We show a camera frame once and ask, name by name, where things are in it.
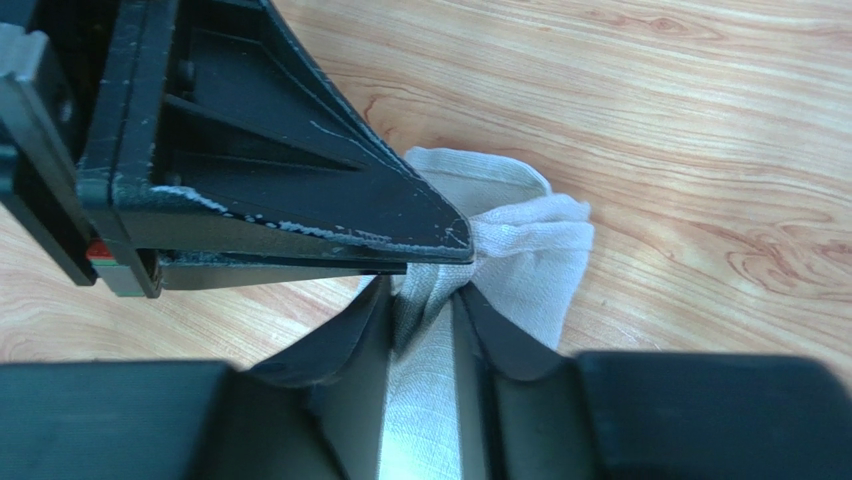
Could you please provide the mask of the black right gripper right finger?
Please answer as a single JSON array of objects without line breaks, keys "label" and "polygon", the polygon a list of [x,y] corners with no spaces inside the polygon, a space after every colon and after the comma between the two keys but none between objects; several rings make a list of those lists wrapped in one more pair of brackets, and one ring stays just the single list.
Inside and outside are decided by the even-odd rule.
[{"label": "black right gripper right finger", "polygon": [[598,478],[575,361],[508,320],[472,283],[451,307],[463,478]]}]

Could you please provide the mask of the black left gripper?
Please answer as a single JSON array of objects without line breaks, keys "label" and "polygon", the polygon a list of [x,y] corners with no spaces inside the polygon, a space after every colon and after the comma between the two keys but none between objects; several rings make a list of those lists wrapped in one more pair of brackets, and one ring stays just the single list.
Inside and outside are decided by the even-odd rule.
[{"label": "black left gripper", "polygon": [[76,285],[157,294],[119,196],[157,176],[156,126],[133,107],[153,1],[1,5],[1,201]]}]

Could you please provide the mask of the beige cloth napkin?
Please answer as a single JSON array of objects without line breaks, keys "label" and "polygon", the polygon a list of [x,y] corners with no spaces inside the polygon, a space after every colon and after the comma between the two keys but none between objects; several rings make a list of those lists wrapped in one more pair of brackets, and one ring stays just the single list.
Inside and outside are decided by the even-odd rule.
[{"label": "beige cloth napkin", "polygon": [[475,285],[500,314],[555,348],[595,230],[587,203],[555,192],[522,161],[422,147],[405,158],[468,218],[476,252],[471,264],[414,264],[392,280],[393,340],[378,475],[457,479],[452,293]]}]

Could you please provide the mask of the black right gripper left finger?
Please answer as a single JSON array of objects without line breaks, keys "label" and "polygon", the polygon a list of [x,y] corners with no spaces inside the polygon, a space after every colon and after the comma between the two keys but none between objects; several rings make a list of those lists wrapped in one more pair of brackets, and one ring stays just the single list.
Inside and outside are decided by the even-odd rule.
[{"label": "black right gripper left finger", "polygon": [[376,478],[391,302],[377,276],[312,333],[225,376],[193,478]]}]

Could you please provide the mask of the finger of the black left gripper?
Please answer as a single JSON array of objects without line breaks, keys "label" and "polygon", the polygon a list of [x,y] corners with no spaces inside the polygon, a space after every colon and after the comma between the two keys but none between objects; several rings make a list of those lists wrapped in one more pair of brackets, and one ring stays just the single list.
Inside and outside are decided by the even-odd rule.
[{"label": "finger of the black left gripper", "polygon": [[468,222],[346,100],[269,1],[153,1],[133,107],[157,176],[133,242],[294,259],[467,264]]},{"label": "finger of the black left gripper", "polygon": [[397,275],[402,262],[294,259],[232,253],[174,251],[159,256],[162,287],[210,290],[362,275]]}]

